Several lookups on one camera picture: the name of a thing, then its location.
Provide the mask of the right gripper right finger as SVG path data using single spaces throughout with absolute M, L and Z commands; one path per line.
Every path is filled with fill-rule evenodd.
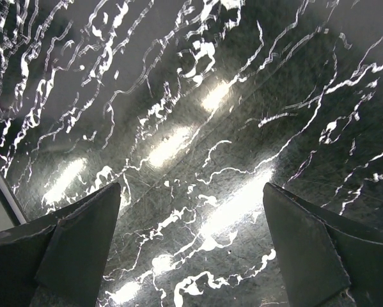
M 263 206 L 290 306 L 383 306 L 383 231 L 271 183 Z

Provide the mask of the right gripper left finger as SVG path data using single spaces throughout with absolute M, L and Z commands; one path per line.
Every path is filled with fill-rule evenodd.
M 109 184 L 25 224 L 0 231 L 0 306 L 29 306 L 43 287 L 76 306 L 94 306 L 121 202 Z

